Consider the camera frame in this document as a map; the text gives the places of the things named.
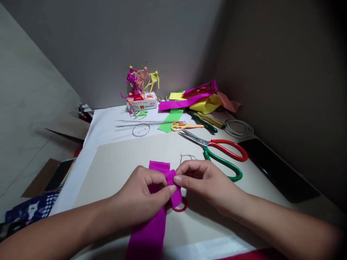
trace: fingernail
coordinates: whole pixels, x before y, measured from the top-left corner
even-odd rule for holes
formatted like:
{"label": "fingernail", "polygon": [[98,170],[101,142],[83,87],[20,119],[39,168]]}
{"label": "fingernail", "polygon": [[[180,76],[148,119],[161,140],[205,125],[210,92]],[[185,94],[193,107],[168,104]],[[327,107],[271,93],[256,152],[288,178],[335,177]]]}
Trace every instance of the fingernail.
{"label": "fingernail", "polygon": [[173,181],[176,183],[176,184],[180,184],[181,183],[181,180],[182,180],[182,178],[181,178],[181,176],[175,176],[174,178],[173,178]]}
{"label": "fingernail", "polygon": [[177,187],[176,185],[170,185],[170,191],[173,194],[176,191]]}

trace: black phone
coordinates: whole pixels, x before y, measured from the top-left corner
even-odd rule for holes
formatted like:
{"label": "black phone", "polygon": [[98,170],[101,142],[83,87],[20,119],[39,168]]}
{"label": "black phone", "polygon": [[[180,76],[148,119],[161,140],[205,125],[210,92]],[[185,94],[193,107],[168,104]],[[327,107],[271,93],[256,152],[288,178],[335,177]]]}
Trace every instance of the black phone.
{"label": "black phone", "polygon": [[298,203],[320,195],[259,139],[242,141],[238,144],[246,150],[251,161],[290,202]]}

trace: scissor handle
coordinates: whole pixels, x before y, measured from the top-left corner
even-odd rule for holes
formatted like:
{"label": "scissor handle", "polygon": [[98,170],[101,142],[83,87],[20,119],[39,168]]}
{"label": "scissor handle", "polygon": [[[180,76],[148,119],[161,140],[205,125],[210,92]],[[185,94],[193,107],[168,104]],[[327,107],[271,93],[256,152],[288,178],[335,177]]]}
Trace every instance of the scissor handle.
{"label": "scissor handle", "polygon": [[212,153],[206,146],[204,147],[204,157],[206,160],[209,160],[211,161],[210,159],[210,156],[215,159],[216,161],[224,164],[226,167],[232,169],[235,173],[236,173],[236,176],[235,177],[230,177],[228,176],[228,178],[233,181],[233,182],[236,182],[236,181],[239,181],[242,179],[242,172],[241,170],[236,166],[236,165],[233,165],[232,163],[228,162],[227,160],[224,160],[223,158],[220,158],[219,156],[215,155],[214,153]]}
{"label": "scissor handle", "polygon": [[[239,150],[241,152],[242,156],[238,156],[237,154],[234,154],[233,152],[229,151],[227,148],[221,146],[218,143],[225,143],[225,144],[230,144],[231,146],[234,146],[237,150]],[[223,139],[211,140],[209,142],[209,145],[221,150],[222,152],[224,152],[225,154],[229,155],[231,158],[233,158],[237,161],[244,162],[248,159],[247,152],[241,146],[239,146],[237,143],[234,143],[232,141],[223,140]]]}
{"label": "scissor handle", "polygon": [[174,132],[176,132],[176,131],[181,131],[181,130],[183,130],[183,126],[181,126],[181,125],[172,125],[171,126],[171,130],[172,131],[174,131]]}
{"label": "scissor handle", "polygon": [[185,123],[182,123],[180,121],[176,121],[176,122],[173,123],[173,125],[185,125]]}

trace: small box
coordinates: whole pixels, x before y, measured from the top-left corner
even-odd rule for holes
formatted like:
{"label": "small box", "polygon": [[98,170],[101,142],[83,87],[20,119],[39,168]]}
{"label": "small box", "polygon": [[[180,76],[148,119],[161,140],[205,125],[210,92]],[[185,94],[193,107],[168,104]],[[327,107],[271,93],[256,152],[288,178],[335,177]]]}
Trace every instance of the small box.
{"label": "small box", "polygon": [[133,101],[134,109],[147,110],[152,108],[157,108],[157,96],[154,92],[145,92],[145,98],[142,95],[137,94]]}

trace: green paper strip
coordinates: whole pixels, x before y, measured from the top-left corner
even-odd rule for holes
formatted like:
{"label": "green paper strip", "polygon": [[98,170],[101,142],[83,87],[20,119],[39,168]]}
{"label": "green paper strip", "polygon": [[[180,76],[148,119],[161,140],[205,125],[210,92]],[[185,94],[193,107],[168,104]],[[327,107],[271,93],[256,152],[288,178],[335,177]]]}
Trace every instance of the green paper strip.
{"label": "green paper strip", "polygon": [[[170,111],[170,114],[167,116],[167,118],[164,120],[164,122],[167,121],[179,121],[181,119],[181,116],[183,114],[183,108],[173,108]],[[162,123],[158,129],[162,130],[166,133],[172,132],[171,130],[172,123]]]}

